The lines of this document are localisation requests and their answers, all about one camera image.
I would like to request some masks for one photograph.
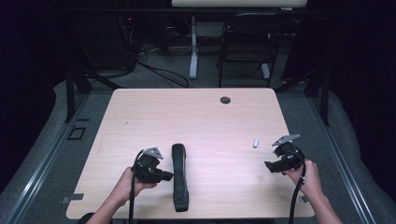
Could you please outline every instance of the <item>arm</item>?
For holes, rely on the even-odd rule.
[[[116,187],[111,191],[110,195],[87,223],[109,223],[117,210],[129,200],[132,178],[133,174],[131,167],[128,167],[123,172]],[[156,185],[157,184],[143,184],[136,179],[134,181],[134,196],[136,197],[143,189],[152,189]]]
[[[315,215],[317,216],[318,223],[342,223],[340,218],[332,209],[329,199],[322,191],[317,165],[310,160],[305,160],[305,165],[305,181],[301,186],[300,191],[308,198],[309,202],[311,203]],[[297,184],[302,170],[303,166],[297,170],[288,170],[284,173],[291,178],[294,184]]]

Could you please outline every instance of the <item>light wood tabletop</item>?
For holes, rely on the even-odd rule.
[[[288,217],[295,186],[264,164],[278,160],[271,145],[288,134],[271,89],[116,90],[75,190],[83,199],[70,202],[67,216],[95,212],[142,149],[157,147],[163,154],[157,168],[173,173],[172,145],[181,143],[189,210],[175,211],[172,179],[135,198],[134,218]],[[127,218],[128,208],[114,218]],[[313,215],[309,203],[297,200],[296,217]]]
[[[173,7],[305,7],[306,0],[172,0]]]

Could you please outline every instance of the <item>person's hand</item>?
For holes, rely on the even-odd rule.
[[[318,173],[317,165],[311,160],[305,160],[306,172],[305,172],[305,180],[301,185],[300,191],[309,198],[321,196],[323,194],[320,184],[320,178]],[[297,170],[288,170],[284,171],[286,175],[288,175],[291,180],[296,185],[299,181],[301,174],[303,171],[303,166],[300,166]]]
[[[117,183],[116,187],[110,193],[109,197],[116,200],[120,206],[125,205],[126,202],[130,199],[130,193],[132,189],[132,177],[133,173],[131,167],[126,168],[125,171],[122,173],[122,176],[120,177],[120,180]],[[141,183],[139,180],[135,179],[134,196],[136,197],[143,189],[152,189],[155,186],[157,186],[157,184]]]

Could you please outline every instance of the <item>chair backrest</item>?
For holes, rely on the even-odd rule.
[[[239,13],[224,23],[225,33],[281,34],[289,28],[289,19],[280,13]]]

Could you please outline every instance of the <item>person's right hand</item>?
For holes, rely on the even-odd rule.
[[[323,194],[320,184],[320,178],[318,173],[317,165],[311,160],[305,160],[306,172],[305,180],[301,185],[300,191],[309,198],[315,198]],[[303,171],[303,166],[300,166],[297,170],[288,170],[283,173],[288,175],[296,185],[299,181]]]

